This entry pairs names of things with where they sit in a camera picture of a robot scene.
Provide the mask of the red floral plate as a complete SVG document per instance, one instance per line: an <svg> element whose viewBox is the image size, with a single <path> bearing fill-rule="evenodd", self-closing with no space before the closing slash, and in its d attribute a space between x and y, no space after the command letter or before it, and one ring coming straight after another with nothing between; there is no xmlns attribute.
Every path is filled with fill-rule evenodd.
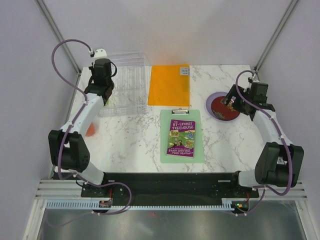
<svg viewBox="0 0 320 240"><path fill-rule="evenodd" d="M213 115L221 121L232 121L236 119L240 113L234 109L221 103L223 96L216 97L211 103L211 111Z"/></svg>

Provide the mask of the lilac plastic plate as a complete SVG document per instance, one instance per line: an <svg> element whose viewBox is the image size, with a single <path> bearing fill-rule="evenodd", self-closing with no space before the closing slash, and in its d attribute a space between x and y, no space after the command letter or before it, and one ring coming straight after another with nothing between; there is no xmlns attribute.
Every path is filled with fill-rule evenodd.
<svg viewBox="0 0 320 240"><path fill-rule="evenodd" d="M206 100L206 109L208 113L216 120L221 122L230 122L235 120L240 113L233 108L224 105L221 101L227 95L224 91L218 91L211 94Z"/></svg>

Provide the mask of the brown patterned plate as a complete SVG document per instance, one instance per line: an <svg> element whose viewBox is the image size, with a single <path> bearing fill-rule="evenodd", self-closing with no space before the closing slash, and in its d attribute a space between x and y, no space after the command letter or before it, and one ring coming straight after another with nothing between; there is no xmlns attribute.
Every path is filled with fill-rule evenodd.
<svg viewBox="0 0 320 240"><path fill-rule="evenodd" d="M104 93L104 104L107 103L107 101L109 100L109 98L111 97L112 93L113 93L113 87L110 86Z"/></svg>

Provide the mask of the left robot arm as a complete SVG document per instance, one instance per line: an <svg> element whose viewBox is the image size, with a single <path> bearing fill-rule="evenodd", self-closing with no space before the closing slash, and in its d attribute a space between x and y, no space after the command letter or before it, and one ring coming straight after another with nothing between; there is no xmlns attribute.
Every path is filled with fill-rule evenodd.
<svg viewBox="0 0 320 240"><path fill-rule="evenodd" d="M104 172L90 162L90 152L84 137L94 118L112 95L115 84L112 78L117 74L115 64L108 58L94 61L89 67L91 77L84 91L84 102L77 112L59 129L48 135L51 162L58 168L58 176L64 179L62 170L67 170L79 179L92 185L92 191L99 197L106 196L110 185L104 181Z"/></svg>

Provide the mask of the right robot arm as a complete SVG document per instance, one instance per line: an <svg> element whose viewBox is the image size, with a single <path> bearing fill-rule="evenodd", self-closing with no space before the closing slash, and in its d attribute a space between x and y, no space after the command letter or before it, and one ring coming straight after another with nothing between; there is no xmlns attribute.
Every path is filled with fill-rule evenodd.
<svg viewBox="0 0 320 240"><path fill-rule="evenodd" d="M237 179L229 184L235 197L242 196L247 187L277 186L294 188L298 182L304 149L294 145L279 126L274 106L267 103L268 85L253 82L249 88L233 85L222 104L250 117L264 142L255 168L237 171Z"/></svg>

